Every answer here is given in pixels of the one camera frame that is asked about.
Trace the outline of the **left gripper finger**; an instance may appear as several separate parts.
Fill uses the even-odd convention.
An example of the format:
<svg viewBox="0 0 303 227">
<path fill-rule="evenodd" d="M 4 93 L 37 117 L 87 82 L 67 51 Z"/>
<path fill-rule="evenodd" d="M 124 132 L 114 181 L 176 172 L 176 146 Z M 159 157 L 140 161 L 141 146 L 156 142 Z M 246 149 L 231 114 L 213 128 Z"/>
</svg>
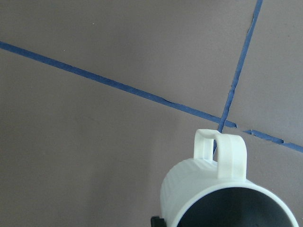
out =
<svg viewBox="0 0 303 227">
<path fill-rule="evenodd" d="M 151 217 L 151 227 L 166 227 L 166 222 L 160 217 Z"/>
</svg>

